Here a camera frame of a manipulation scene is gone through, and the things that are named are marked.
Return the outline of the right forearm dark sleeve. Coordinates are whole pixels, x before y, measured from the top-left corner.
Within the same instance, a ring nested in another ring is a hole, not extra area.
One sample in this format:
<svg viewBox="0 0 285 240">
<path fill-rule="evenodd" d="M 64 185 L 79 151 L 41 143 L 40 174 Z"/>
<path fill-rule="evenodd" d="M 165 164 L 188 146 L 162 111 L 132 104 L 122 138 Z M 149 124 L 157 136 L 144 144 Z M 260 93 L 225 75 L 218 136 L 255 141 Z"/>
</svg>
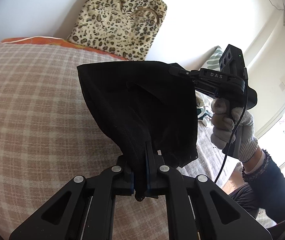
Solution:
<svg viewBox="0 0 285 240">
<path fill-rule="evenodd" d="M 257 217 L 260 209 L 275 223 L 285 221 L 285 177 L 266 150 L 262 165 L 254 172 L 242 170 L 244 185 L 229 194 L 238 205 Z"/>
</svg>

